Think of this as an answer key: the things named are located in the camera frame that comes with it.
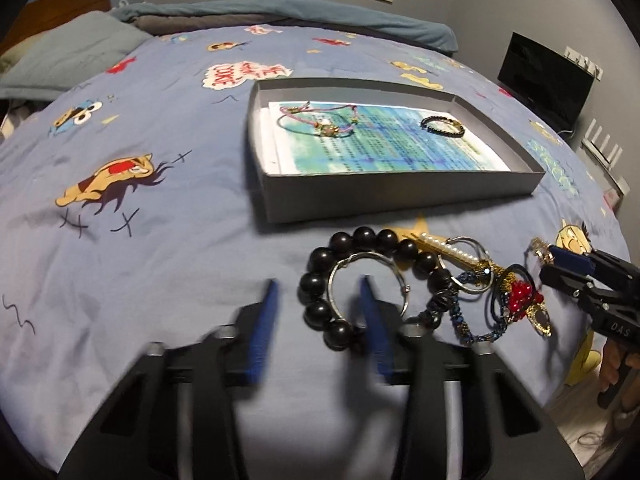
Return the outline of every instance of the blue blanket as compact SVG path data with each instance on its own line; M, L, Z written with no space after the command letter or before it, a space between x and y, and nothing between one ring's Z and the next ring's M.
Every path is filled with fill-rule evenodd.
M221 89L204 86L207 73ZM252 78L275 76L440 84L505 128L547 174L519 200L268 225L244 125ZM594 247L628 258L618 222L576 155L484 76L425 49L314 28L148 40L23 123L0 146L0 183L0 404L52 468L148 341L195 342L276 278L282 310L266 380L238 402L250 475L388 478L405 390L379 384L370 360L328 350L296 297L308 254L333 232L408 228L424 216L431 233L474 237L507 266L523 262L535 236L553 242L562 232L567 244L584 243L580 229ZM337 278L341 306L363 273L382 299L399 301L388 269L357 262ZM430 295L424 282L407 279L412 316ZM568 298L543 292L554 336L521 320L496 343L542 403L562 383L586 327ZM474 332L488 331L483 300L462 310ZM448 317L436 336L457 341Z
M415 41L441 52L457 52L453 31L443 23L424 22L406 16L364 9L324 0L221 0L198 4L132 4L111 14L129 21L137 16L207 16L209 14L250 14L266 12L308 22L333 23L371 28L385 34Z

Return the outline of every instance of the wooden headboard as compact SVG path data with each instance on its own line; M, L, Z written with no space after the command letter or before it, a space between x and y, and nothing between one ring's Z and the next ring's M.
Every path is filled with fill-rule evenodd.
M0 56L22 40L70 22L90 10L110 9L110 0L35 0L24 6L0 42Z

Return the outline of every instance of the black monitor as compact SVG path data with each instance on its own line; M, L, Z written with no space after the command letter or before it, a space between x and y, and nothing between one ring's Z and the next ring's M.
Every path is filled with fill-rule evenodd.
M553 50L513 33L498 81L556 132L573 131L593 75Z

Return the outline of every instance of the paper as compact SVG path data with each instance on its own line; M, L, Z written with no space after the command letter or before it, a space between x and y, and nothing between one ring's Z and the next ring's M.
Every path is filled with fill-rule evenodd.
M269 174L370 173L381 171L509 171L502 159L468 129L459 139L439 136L420 127L423 118L452 115L420 108L361 105L352 132L337 137L320 136L311 124L284 116L280 107L303 102L271 102L260 117L264 146L275 146L278 171ZM345 103L312 102L311 108ZM310 121L331 121L346 127L351 108L330 112L306 112Z

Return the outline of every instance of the gray box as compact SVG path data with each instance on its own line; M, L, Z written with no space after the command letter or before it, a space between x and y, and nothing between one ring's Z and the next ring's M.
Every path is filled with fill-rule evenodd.
M269 175L258 156L260 110L274 101L405 106L448 112L491 147L511 171L394 171ZM528 195L543 168L513 137L464 99L427 88L361 79L281 78L257 81L249 98L248 142L267 220L273 223L421 208Z

